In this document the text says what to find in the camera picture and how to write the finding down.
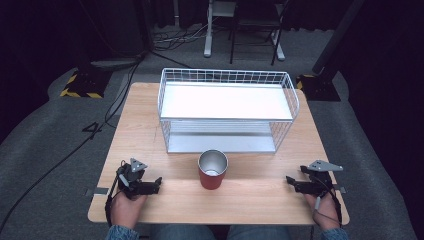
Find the black folding chair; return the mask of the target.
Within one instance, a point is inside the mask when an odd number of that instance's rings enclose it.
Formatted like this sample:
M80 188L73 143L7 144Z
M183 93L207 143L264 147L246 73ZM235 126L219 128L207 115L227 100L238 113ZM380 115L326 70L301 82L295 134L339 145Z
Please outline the black folding chair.
M274 64L276 60L283 61L285 55L280 41L284 14L290 3L291 0L235 0L229 35L230 63L233 63L235 48L243 45L243 42L236 41L236 35L240 31L267 32L268 35L263 44L246 43L246 46L264 47L270 44L273 48L271 64Z

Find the black yellow striped stand base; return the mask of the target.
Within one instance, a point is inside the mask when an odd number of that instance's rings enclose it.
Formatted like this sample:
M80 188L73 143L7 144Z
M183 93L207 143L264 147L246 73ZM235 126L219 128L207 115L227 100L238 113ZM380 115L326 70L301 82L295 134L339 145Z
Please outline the black yellow striped stand base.
M319 76L302 74L296 77L296 86L308 101L339 102L340 97L332 82L326 82Z
M101 99L104 97L111 76L110 71L92 70L86 73L75 70L60 96Z

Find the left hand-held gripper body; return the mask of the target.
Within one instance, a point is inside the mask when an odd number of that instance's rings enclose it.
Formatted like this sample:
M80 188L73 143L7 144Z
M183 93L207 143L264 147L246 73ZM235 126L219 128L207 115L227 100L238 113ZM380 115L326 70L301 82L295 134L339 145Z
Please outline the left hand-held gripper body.
M123 192L128 199L135 199L141 195L152 195L154 193L153 182L143 182L142 177L147 165L131 158L130 162L121 162L117 169L118 189Z

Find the black slanted stand pole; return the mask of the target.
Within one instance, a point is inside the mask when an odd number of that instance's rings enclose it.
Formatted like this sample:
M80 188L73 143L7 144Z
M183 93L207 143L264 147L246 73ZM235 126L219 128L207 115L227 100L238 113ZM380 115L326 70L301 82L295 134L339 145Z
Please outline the black slanted stand pole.
M321 74L325 70L364 2L365 0L353 0L318 60L315 62L312 68L315 74Z

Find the white metal desk frame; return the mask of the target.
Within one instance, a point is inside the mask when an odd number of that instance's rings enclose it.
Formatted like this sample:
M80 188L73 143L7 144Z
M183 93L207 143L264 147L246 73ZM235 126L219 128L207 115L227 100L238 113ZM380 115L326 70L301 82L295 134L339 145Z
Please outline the white metal desk frame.
M213 43L213 20L214 18L224 17L232 18L235 7L235 0L208 0L207 10L207 30L205 37L204 53L205 57L212 55L212 43Z

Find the person's left hand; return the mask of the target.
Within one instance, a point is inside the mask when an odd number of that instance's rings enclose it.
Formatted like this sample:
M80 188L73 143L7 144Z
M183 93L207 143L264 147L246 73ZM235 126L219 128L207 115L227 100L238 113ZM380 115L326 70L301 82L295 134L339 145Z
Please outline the person's left hand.
M146 195L129 199L124 193L118 193L111 204L111 224L133 229L139 221Z

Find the person's right hand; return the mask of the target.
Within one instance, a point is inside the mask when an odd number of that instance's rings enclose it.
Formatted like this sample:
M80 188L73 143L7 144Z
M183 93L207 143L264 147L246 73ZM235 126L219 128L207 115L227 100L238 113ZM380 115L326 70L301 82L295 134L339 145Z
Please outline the person's right hand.
M314 222L323 231L340 227L336 205L330 193L320 198L310 194L305 194L304 197L311 208Z

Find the red cup with metal inside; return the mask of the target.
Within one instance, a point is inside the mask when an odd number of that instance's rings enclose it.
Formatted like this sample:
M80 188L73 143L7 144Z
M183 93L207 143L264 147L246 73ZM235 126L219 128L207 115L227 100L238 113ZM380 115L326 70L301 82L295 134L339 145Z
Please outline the red cup with metal inside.
M198 159L200 183L207 190L219 188L228 169L227 156L215 149L203 152Z

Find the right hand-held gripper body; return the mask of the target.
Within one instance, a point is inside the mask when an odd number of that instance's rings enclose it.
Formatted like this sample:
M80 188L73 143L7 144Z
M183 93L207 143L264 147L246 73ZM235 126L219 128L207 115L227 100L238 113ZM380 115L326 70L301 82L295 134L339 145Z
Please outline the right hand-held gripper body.
M301 166L302 173L307 174L310 181L302 182L304 194L325 195L334 188L330 172L343 171L343 167L323 160L316 160L307 166Z

